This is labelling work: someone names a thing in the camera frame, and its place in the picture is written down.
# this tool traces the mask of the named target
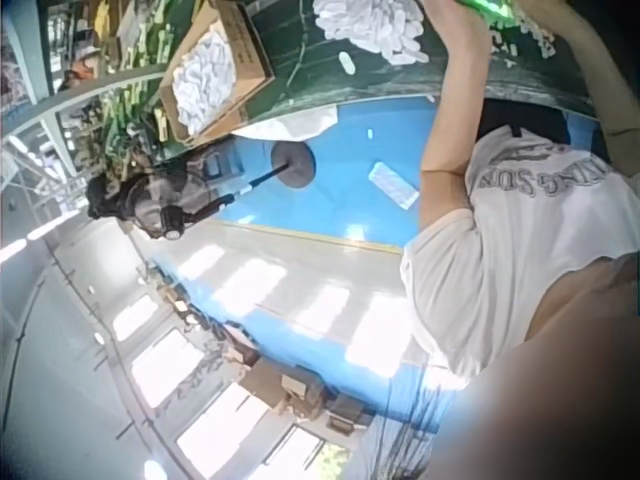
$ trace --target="white t-shirt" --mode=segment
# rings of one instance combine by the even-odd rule
[[[591,153],[508,126],[478,142],[466,186],[473,210],[412,240],[401,276],[418,343],[471,378],[524,342],[558,278],[640,250],[640,198]]]

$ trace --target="forearm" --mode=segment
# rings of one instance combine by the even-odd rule
[[[423,172],[464,174],[476,143],[489,58],[451,55],[438,113],[422,158]]]
[[[560,34],[582,70],[614,166],[632,176],[640,171],[640,104],[593,27],[577,14]]]

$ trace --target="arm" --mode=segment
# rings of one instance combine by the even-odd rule
[[[469,208],[464,174],[476,142],[489,75],[491,37],[484,20],[454,0],[428,0],[425,10],[449,63],[420,167],[420,228]]]
[[[582,70],[609,155],[626,176],[640,172],[640,104],[594,28],[566,0],[519,0],[543,27],[562,36]]]

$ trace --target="pile of white plastic parts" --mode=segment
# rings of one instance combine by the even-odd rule
[[[347,39],[392,65],[429,61],[415,40],[424,31],[415,0],[314,0],[313,10],[327,40]]]
[[[220,114],[231,98],[236,69],[229,42],[211,29],[173,72],[178,120],[197,135]]]

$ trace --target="brown box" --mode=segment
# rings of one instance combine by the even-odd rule
[[[244,102],[264,88],[273,74],[266,63],[266,55],[258,36],[242,7],[229,1],[217,0],[215,8],[205,3],[193,25],[176,50],[160,83],[160,99],[167,113],[173,136],[176,140],[197,146],[215,140],[246,124]],[[186,127],[178,121],[176,98],[173,94],[173,71],[182,62],[182,57],[191,51],[198,40],[214,25],[229,40],[236,68],[236,84],[231,99],[213,122],[200,134],[190,137]]]

